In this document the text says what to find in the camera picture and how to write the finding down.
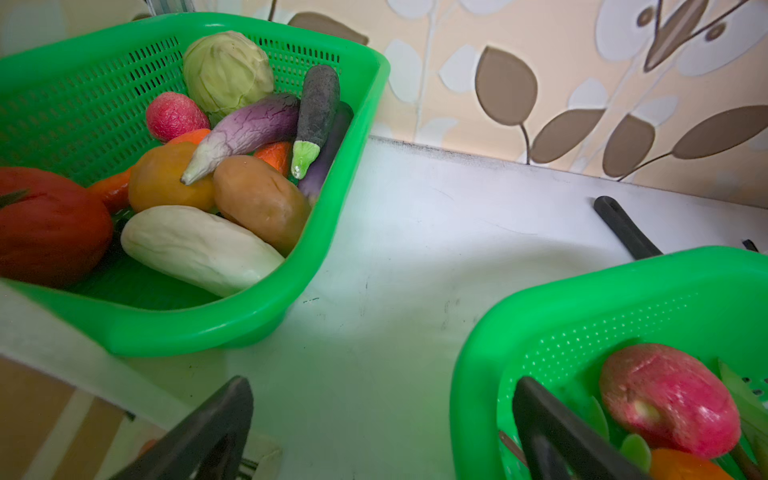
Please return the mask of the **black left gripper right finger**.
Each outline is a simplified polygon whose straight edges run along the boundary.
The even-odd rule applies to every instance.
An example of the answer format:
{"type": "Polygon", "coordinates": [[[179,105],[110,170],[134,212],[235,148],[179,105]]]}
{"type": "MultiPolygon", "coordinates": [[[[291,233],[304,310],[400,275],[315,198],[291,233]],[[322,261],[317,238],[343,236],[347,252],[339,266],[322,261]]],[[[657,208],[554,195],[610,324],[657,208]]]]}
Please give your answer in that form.
{"type": "Polygon", "coordinates": [[[517,382],[512,410],[533,479],[648,477],[532,377],[517,382]]]}

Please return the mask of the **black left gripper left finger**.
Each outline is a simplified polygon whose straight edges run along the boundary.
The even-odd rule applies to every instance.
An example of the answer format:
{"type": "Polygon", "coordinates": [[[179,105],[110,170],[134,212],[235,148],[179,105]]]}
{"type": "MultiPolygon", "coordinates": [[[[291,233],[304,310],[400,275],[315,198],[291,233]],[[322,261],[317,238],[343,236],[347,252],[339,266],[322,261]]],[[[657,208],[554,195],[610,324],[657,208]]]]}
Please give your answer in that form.
{"type": "Polygon", "coordinates": [[[232,377],[115,479],[235,479],[253,415],[249,381],[232,377]]]}

